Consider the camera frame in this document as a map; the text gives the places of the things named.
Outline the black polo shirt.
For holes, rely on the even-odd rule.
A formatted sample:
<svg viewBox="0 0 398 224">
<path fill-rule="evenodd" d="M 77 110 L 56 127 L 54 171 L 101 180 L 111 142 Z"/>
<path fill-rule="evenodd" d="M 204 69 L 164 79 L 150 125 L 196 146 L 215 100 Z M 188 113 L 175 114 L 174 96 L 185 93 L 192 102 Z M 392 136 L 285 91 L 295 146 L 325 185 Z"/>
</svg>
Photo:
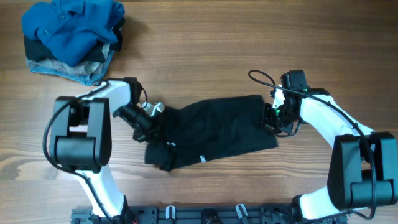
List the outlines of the black polo shirt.
<svg viewBox="0 0 398 224">
<path fill-rule="evenodd" d="M 158 115 L 159 138 L 146 147 L 144 161 L 170 172 L 196 163 L 238 156 L 278 146 L 262 125 L 260 95 L 199 101 Z"/>
</svg>

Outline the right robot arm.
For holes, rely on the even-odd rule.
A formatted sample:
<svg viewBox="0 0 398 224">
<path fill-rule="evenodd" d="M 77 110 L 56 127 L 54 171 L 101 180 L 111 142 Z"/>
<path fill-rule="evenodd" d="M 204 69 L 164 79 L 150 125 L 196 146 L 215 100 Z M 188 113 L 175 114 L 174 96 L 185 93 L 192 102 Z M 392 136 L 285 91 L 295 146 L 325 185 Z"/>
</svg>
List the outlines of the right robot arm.
<svg viewBox="0 0 398 224">
<path fill-rule="evenodd" d="M 377 207 L 397 203 L 397 141 L 375 132 L 344 112 L 323 88 L 310 88 L 302 70 L 271 82 L 273 104 L 264 124 L 278 137 L 294 136 L 310 124 L 332 148 L 326 186 L 293 198 L 291 223 L 320 223 L 355 214 L 374 217 Z"/>
</svg>

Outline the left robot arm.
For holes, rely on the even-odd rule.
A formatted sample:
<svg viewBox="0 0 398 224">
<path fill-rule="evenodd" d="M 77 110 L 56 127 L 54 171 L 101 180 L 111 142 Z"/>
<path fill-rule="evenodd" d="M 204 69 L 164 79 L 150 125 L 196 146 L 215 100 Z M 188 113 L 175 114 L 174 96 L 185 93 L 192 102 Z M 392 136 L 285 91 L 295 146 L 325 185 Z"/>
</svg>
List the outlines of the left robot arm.
<svg viewBox="0 0 398 224">
<path fill-rule="evenodd" d="M 43 152 L 54 168 L 79 181 L 92 205 L 87 217 L 92 223 L 137 223 L 108 163 L 112 117 L 133 127 L 138 142 L 156 137 L 155 117 L 165 106 L 141 102 L 144 92 L 136 78 L 125 77 L 104 80 L 88 93 L 55 101 L 43 135 Z"/>
</svg>

